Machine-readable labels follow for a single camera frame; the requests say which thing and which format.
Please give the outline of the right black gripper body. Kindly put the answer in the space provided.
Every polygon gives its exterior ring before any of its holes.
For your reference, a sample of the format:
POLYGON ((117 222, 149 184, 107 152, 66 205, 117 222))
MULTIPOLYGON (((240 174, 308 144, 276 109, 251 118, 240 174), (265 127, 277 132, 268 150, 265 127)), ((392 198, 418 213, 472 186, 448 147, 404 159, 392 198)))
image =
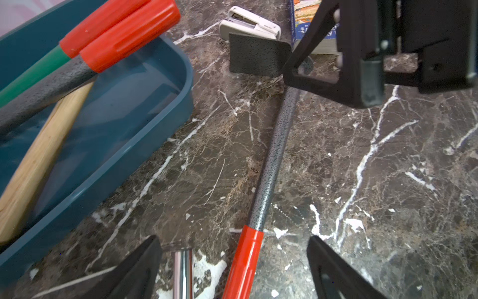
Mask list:
POLYGON ((418 55, 413 73, 386 72, 390 84, 438 93, 478 82, 477 1, 402 1, 401 50, 418 55))

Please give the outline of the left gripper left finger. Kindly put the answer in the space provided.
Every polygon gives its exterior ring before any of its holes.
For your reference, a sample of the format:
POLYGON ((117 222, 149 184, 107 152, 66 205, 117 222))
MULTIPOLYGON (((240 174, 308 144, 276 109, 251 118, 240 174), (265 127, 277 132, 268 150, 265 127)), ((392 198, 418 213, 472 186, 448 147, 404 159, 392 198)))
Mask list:
POLYGON ((149 236, 113 271, 83 294, 85 299, 150 299, 163 250, 156 235, 149 236))

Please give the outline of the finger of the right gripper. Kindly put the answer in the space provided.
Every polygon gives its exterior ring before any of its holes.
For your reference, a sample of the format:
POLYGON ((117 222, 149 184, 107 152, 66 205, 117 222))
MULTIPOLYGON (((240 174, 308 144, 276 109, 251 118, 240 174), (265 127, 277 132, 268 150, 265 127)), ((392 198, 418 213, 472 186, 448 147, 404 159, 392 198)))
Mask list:
POLYGON ((384 1, 291 1, 286 85, 351 108, 385 99, 384 1))

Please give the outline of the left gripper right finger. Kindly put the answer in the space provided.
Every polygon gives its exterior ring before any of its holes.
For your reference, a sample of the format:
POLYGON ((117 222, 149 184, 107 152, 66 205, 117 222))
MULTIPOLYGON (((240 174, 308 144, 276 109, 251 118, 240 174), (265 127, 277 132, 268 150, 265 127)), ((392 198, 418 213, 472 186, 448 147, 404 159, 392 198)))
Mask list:
POLYGON ((310 237, 306 253, 318 298, 386 299, 318 236, 310 237))

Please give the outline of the black shovel with red grip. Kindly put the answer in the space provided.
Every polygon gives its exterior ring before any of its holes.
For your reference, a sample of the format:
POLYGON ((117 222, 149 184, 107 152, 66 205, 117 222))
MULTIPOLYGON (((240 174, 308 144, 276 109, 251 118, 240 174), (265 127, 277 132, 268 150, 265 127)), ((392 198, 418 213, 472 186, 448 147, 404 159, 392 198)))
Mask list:
MULTIPOLYGON (((235 73, 277 77, 292 53, 289 43, 276 39, 232 33, 229 42, 230 70, 235 73)), ((222 295, 225 299, 250 297, 265 236, 263 230, 300 93, 297 88, 285 87, 248 220, 242 229, 222 295)))

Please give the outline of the wooden handled small hoe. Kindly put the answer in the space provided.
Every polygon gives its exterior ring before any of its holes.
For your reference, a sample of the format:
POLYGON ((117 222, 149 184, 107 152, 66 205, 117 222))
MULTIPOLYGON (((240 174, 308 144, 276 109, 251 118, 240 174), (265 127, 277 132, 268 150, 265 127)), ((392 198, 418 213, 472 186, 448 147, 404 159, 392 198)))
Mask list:
POLYGON ((11 243, 29 217, 56 157, 95 80, 62 98, 54 107, 1 196, 1 245, 11 243))

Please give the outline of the green hoe with red grip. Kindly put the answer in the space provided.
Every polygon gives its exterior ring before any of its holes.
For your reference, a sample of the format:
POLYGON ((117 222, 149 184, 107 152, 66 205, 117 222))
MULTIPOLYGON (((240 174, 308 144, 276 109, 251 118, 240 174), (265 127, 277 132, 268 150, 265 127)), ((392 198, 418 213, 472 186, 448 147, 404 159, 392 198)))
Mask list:
POLYGON ((3 88, 1 106, 5 106, 44 77, 78 56, 89 43, 147 3, 147 1, 106 1, 65 35, 58 46, 3 88))

